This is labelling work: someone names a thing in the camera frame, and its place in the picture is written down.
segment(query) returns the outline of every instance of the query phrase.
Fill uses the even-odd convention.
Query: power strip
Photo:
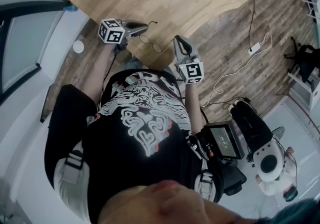
[[[254,55],[255,53],[258,52],[260,49],[260,43],[258,42],[256,45],[254,45],[251,49],[248,49],[248,54],[249,55]]]

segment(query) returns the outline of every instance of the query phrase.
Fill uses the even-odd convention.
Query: white extension cord
[[[270,34],[270,38],[271,38],[271,44],[269,45],[269,47],[267,47],[266,49],[261,50],[261,51],[260,51],[259,53],[257,53],[257,54],[254,54],[254,55],[250,58],[250,60],[245,64],[245,66],[241,67],[241,68],[240,68],[238,71],[236,71],[235,73],[231,73],[231,74],[227,74],[227,75],[221,76],[221,77],[216,81],[216,83],[214,84],[213,93],[212,93],[212,95],[210,96],[209,101],[206,103],[206,105],[200,106],[200,108],[207,107],[208,104],[210,103],[210,101],[211,101],[211,99],[212,99],[212,97],[213,97],[214,94],[223,94],[223,93],[224,93],[224,90],[223,90],[223,89],[218,89],[218,90],[216,90],[216,87],[215,87],[222,78],[237,74],[239,71],[241,71],[243,68],[245,68],[245,67],[251,62],[251,60],[252,60],[255,56],[259,55],[259,54],[262,53],[263,51],[266,51],[266,50],[268,50],[269,48],[272,47],[272,35],[271,35],[270,32],[267,32],[267,33],[264,35],[263,41],[260,43],[260,45],[263,44],[264,41],[266,40],[267,34]]]

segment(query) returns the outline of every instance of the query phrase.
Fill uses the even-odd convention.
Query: white disc
[[[80,40],[77,40],[73,43],[73,48],[74,48],[74,51],[78,54],[82,53],[84,51],[84,47],[85,45],[83,44],[82,41]]]

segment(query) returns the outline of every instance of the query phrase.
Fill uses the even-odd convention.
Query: jeans
[[[239,101],[230,113],[253,153],[272,139],[269,127],[248,104]]]
[[[143,69],[143,64],[136,58],[133,57],[130,59],[130,61],[125,65],[124,67],[125,70],[131,70],[131,69]],[[170,73],[171,75],[174,76],[174,73],[172,72],[172,70],[167,67],[166,69],[164,69],[164,71]]]

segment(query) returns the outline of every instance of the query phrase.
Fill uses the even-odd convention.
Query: black t-shirt
[[[49,125],[45,170],[54,186],[58,160],[82,141],[88,164],[88,213],[96,223],[108,199],[130,187],[175,180],[193,189],[202,161],[186,144],[190,119],[174,76],[126,70],[94,102],[71,85],[62,87]]]

